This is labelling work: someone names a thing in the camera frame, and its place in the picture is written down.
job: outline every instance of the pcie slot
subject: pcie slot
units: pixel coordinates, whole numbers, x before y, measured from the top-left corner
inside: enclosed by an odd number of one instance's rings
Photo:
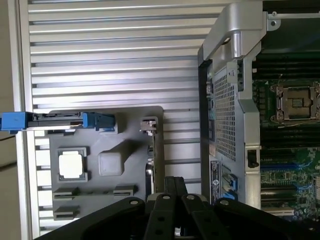
[[[290,149],[262,149],[260,151],[260,159],[293,159],[295,153]]]
[[[292,207],[262,207],[262,211],[272,214],[274,216],[294,216],[295,210]]]
[[[262,164],[261,171],[272,171],[272,170],[293,170],[297,169],[298,166],[295,163],[284,163],[284,164]]]
[[[297,198],[295,197],[296,193],[297,188],[294,185],[262,187],[261,202],[270,204],[295,202],[297,200]]]

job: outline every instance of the cpu socket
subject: cpu socket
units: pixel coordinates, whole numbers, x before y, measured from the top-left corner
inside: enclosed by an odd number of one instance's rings
[[[280,124],[320,119],[320,85],[307,86],[273,85],[276,93],[276,114],[271,120]]]

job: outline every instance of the blue ram slot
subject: blue ram slot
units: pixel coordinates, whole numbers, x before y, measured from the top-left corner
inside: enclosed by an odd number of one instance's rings
[[[298,165],[295,163],[284,163],[284,164],[262,164],[260,169],[262,171],[270,171],[270,170],[291,170],[297,169]]]

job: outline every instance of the metal bar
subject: metal bar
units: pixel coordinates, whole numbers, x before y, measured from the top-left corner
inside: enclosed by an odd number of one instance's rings
[[[150,69],[140,72],[127,71],[127,72],[108,72],[108,73],[92,73],[92,74],[70,74],[70,75],[46,75],[46,76],[33,76],[33,84],[48,84],[48,83],[80,83],[80,82],[94,82],[94,81],[122,81],[122,80],[147,80],[159,78],[176,78],[176,77],[196,77],[196,68],[178,68],[178,69]]]
[[[195,57],[197,55],[198,48],[186,47],[182,49],[162,49],[162,50],[137,50],[137,51],[118,51],[118,52],[103,52],[103,53],[75,53],[75,54],[44,54],[44,55],[32,55],[32,63],[65,63],[65,62],[78,62],[81,61],[107,61],[109,63],[116,63],[121,60],[143,60],[149,58],[181,58],[181,57]]]
[[[234,2],[234,0],[171,0],[171,1],[112,1],[108,5],[103,2],[86,3],[61,3],[61,4],[32,4],[29,6],[29,13],[55,13],[55,12],[77,12],[77,11],[101,11],[101,10],[131,10],[131,9],[152,9],[152,8],[178,8],[178,7],[209,7],[221,6]]]
[[[30,62],[30,45],[29,45],[29,21],[28,21],[28,2],[19,0],[19,16],[21,26],[21,44],[23,66],[23,87],[24,87],[24,104],[26,112],[33,111],[32,83],[31,83],[31,62]],[[24,162],[28,165],[29,192],[30,192],[30,210],[31,210],[31,227],[32,238],[39,236],[39,205],[38,205],[38,187],[37,187],[37,168],[35,154],[35,137],[33,132],[26,133],[27,158]]]
[[[8,15],[10,28],[11,68],[13,82],[13,102],[16,112],[25,111],[23,69],[22,69],[22,39],[20,9],[18,0],[8,0]],[[27,161],[26,134],[19,132],[15,136],[16,158],[19,185],[19,208],[21,240],[32,239],[31,206],[29,170]]]
[[[104,22],[79,23],[79,24],[53,24],[51,27],[46,25],[31,25],[30,34],[54,34],[54,33],[81,33],[114,30],[135,30],[135,29],[165,29],[165,28],[187,28],[187,27],[210,27],[216,18],[203,19],[170,19],[170,20],[150,20],[150,21],[119,21],[105,24]]]
[[[184,90],[184,89],[197,89],[196,81],[185,81],[183,84],[180,81],[177,82],[155,82],[150,84],[138,83],[138,84],[123,84],[123,85],[94,85],[94,86],[64,86],[64,87],[37,87],[33,88],[34,96],[41,95],[60,95],[60,94],[75,94],[75,93],[101,93],[101,92],[120,92],[120,91],[161,91],[166,89]]]
[[[207,99],[207,68],[211,60],[198,60],[198,91],[199,91],[199,118],[200,118],[200,162],[201,162],[201,194],[210,199],[210,171],[209,171],[209,118]]]
[[[32,76],[37,75],[65,75],[80,73],[112,73],[129,71],[150,71],[150,70],[175,70],[175,69],[195,69],[197,62],[195,59],[178,61],[154,61],[154,62],[135,62],[135,63],[117,63],[117,64],[97,64],[79,66],[39,66],[32,67]]]
[[[190,36],[194,38],[204,37],[210,31],[210,27],[189,27],[189,28],[169,28],[169,29],[143,29],[135,31],[117,30],[117,31],[102,31],[102,32],[82,32],[82,33],[52,33],[33,34],[30,36],[31,43],[47,43],[47,42],[66,42],[66,41],[89,41],[89,40],[125,40],[127,38],[183,38]]]
[[[124,44],[120,43],[100,43],[100,44],[77,44],[77,45],[55,45],[55,46],[31,46],[32,55],[48,54],[68,54],[68,53],[97,53],[110,51],[117,54],[117,51],[133,50],[155,50],[155,49],[176,49],[176,48],[199,48],[203,39],[190,40],[168,40],[168,41],[139,41]]]
[[[105,10],[105,11],[76,11],[62,13],[32,13],[29,21],[62,21],[62,20],[88,20],[88,19],[113,19],[113,18],[150,18],[172,17],[177,15],[208,14],[214,16],[222,11],[222,6],[188,7],[188,8],[159,8],[159,9],[131,9],[131,10]]]

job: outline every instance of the silver metal frame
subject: silver metal frame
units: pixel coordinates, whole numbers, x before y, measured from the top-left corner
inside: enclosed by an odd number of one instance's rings
[[[23,65],[22,59],[22,39],[21,20],[18,0],[8,1],[10,45],[11,45],[11,67],[13,81],[13,101],[16,112],[25,111],[24,86],[23,86]],[[27,156],[27,134],[19,132],[16,136],[16,156],[18,167],[19,185],[19,206],[21,222],[21,239],[32,239],[31,225],[31,199],[29,168],[25,161]]]
[[[238,200],[261,208],[260,166],[248,167],[248,151],[256,150],[260,163],[260,116],[253,101],[252,61],[261,51],[261,39],[267,33],[267,13],[261,1],[232,3],[225,7],[203,42],[201,61],[212,60],[208,72],[214,76],[226,73],[238,59],[243,62],[243,91],[238,81],[227,78],[234,87],[235,109],[235,161],[216,151],[211,160],[222,165],[238,177]]]

